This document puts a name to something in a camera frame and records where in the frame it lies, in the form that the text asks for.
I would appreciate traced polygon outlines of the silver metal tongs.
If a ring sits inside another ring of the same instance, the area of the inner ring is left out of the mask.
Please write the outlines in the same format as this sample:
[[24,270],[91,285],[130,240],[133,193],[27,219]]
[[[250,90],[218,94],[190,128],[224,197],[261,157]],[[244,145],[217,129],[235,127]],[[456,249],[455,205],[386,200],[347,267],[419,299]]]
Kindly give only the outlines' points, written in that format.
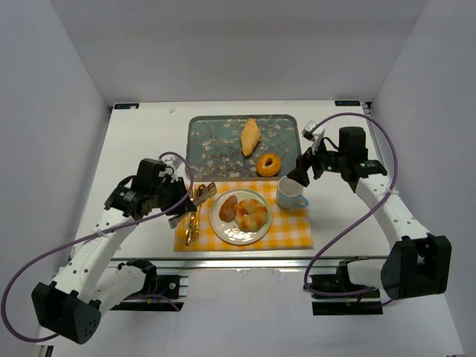
[[[199,195],[199,197],[197,199],[193,199],[192,202],[194,203],[196,208],[198,208],[200,204],[214,197],[216,193],[217,193],[216,184],[214,182],[211,182],[205,187],[205,189],[202,190],[202,193]],[[178,226],[178,224],[183,219],[187,218],[190,214],[191,212],[186,212],[183,214],[175,215],[173,218],[169,219],[168,222],[169,222],[170,228],[175,229]]]

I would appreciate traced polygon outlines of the small brown bread piece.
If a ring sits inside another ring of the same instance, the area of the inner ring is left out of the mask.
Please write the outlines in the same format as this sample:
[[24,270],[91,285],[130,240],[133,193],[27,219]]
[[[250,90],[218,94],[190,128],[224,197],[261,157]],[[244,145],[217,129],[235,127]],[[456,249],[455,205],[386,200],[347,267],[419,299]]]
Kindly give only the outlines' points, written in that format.
[[231,222],[234,220],[237,211],[237,197],[235,195],[229,196],[219,209],[219,218],[223,222]]

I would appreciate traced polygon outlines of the round twisted bread roll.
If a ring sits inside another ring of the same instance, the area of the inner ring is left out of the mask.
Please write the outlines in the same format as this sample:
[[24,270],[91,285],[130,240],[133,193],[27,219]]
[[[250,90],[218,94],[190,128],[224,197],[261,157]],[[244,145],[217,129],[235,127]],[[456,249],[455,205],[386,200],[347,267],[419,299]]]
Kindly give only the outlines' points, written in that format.
[[256,232],[266,224],[268,209],[256,199],[245,199],[236,206],[235,221],[241,231]]

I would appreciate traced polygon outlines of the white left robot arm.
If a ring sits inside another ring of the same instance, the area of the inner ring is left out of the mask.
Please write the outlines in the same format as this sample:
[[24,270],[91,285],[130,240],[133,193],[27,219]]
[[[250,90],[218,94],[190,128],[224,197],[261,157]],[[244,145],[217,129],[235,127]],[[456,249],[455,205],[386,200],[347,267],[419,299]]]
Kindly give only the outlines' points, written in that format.
[[39,324],[77,344],[86,343],[101,318],[123,300],[157,291],[157,268],[150,261],[132,259],[114,275],[102,278],[125,239],[153,211],[166,216],[194,212],[190,188],[178,175],[185,159],[174,152],[140,161],[136,174],[118,183],[104,203],[93,238],[76,248],[74,256],[49,284],[32,292]]

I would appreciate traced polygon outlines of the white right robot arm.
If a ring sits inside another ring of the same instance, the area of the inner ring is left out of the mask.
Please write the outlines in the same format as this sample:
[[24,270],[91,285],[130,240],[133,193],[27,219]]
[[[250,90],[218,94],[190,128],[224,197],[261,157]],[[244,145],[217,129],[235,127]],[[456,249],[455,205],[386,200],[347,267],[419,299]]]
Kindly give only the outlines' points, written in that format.
[[305,287],[320,296],[352,296],[382,289],[392,300],[439,295],[446,291],[451,261],[451,243],[433,235],[409,211],[393,190],[387,170],[368,158],[366,133],[357,126],[342,127],[338,144],[326,147],[324,130],[310,121],[302,131],[312,146],[299,155],[287,177],[304,187],[308,172],[316,179],[325,172],[340,174],[351,190],[369,208],[390,247],[384,259],[353,258],[338,264],[329,283],[313,280]]

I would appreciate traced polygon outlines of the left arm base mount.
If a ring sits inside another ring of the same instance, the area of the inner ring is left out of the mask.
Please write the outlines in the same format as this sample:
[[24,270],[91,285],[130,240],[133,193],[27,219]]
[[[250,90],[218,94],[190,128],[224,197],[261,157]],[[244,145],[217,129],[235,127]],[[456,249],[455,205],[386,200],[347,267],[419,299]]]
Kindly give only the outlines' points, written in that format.
[[177,274],[157,274],[157,268],[147,260],[130,260],[120,263],[119,272],[124,267],[142,268],[146,273],[144,287],[139,292],[123,300],[113,310],[130,312],[179,312],[187,296],[188,276]]

